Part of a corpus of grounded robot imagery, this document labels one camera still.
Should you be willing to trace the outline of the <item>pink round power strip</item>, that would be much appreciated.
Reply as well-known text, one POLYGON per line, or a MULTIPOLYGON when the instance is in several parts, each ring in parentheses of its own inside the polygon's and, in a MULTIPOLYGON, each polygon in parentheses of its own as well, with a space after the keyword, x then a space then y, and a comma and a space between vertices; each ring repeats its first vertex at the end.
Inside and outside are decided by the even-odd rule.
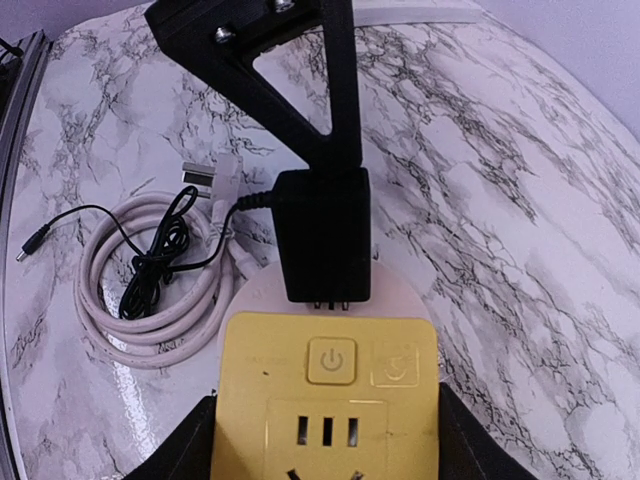
POLYGON ((242 159, 233 155, 224 156, 215 168, 184 164, 185 172, 202 174, 212 183, 209 215, 183 195, 147 192, 120 203, 98 224, 79 261, 74 303, 91 345, 107 359, 133 369, 166 368, 192 357, 211 340, 222 347, 227 324, 238 312, 314 312, 310 304, 287 302, 279 266, 261 267, 232 236, 224 238, 221 255, 172 305, 158 307, 162 284, 156 282, 150 300, 134 301, 142 309, 139 318, 127 320, 105 307, 98 287, 108 258, 131 235, 160 225, 163 216, 179 213, 178 225, 215 249, 223 216, 238 198, 242 167, 242 159))

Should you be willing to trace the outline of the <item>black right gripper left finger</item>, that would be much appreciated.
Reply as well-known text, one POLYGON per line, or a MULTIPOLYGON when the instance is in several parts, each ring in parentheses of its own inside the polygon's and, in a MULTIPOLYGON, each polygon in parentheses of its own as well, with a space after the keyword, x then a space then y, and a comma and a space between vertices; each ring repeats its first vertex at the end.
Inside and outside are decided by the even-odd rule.
POLYGON ((203 397, 127 480, 208 480, 215 438, 216 395, 203 397))

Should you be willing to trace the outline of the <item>long white power strip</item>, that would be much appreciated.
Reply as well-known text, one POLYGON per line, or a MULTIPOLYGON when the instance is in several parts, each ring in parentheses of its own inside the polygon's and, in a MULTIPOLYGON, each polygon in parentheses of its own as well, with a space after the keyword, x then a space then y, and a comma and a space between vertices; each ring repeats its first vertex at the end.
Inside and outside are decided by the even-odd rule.
POLYGON ((483 9, 465 0, 354 0, 356 27, 419 23, 476 23, 483 9))

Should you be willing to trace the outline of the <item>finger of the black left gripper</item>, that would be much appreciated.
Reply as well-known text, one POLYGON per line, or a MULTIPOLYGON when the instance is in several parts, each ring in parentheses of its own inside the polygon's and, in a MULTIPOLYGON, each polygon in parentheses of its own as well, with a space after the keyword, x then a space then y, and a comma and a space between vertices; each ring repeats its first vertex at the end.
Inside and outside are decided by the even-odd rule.
POLYGON ((274 135, 311 169, 362 164, 349 1, 156 1, 160 50, 274 135))

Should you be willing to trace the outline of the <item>yellow cube socket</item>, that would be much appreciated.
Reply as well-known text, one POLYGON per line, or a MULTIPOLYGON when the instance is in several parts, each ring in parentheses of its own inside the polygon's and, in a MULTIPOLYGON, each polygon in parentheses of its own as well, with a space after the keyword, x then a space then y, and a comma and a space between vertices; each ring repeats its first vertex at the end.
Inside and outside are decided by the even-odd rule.
POLYGON ((435 479, 438 349, 420 318, 244 312, 226 330, 215 479, 435 479))

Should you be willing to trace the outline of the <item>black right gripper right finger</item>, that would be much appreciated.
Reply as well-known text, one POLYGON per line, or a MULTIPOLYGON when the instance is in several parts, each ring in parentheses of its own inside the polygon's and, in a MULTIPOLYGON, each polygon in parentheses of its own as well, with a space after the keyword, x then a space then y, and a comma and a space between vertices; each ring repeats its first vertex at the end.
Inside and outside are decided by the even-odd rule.
POLYGON ((438 415, 440 480, 536 480, 443 382, 439 384, 438 415))

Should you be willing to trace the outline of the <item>black power adapter with cable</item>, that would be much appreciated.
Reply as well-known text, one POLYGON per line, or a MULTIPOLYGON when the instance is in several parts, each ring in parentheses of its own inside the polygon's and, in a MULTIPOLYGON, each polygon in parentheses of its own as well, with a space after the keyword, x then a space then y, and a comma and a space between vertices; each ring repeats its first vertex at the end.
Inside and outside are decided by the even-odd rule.
MULTIPOLYGON (((223 245, 204 260, 177 264, 190 246, 186 216, 199 191, 183 188, 172 198, 148 251, 136 250, 118 314, 147 317, 161 287, 180 272, 198 270, 217 259, 223 245)), ((222 230, 240 211, 272 212, 287 298, 292 303, 334 305, 371 297, 371 189, 362 167, 326 176, 311 170, 281 172, 273 188, 238 198, 224 211, 222 230)))

